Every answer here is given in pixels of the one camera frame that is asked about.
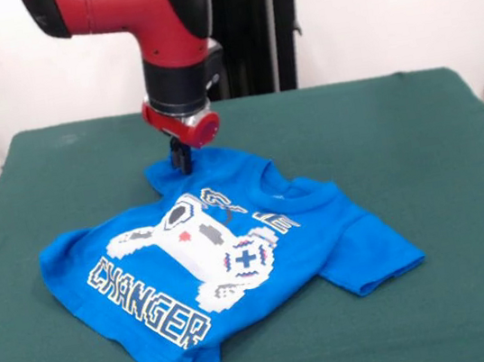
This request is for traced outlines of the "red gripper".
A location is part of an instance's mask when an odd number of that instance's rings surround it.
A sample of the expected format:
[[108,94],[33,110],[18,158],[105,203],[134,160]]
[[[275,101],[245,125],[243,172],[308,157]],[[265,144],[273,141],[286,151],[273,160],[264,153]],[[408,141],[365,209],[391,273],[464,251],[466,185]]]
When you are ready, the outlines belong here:
[[173,137],[169,142],[170,161],[172,167],[181,168],[184,174],[192,173],[193,170],[190,147],[200,149],[211,143],[221,123],[220,115],[211,110],[209,102],[197,113],[172,116],[151,107],[148,97],[142,101],[142,118],[155,130]]

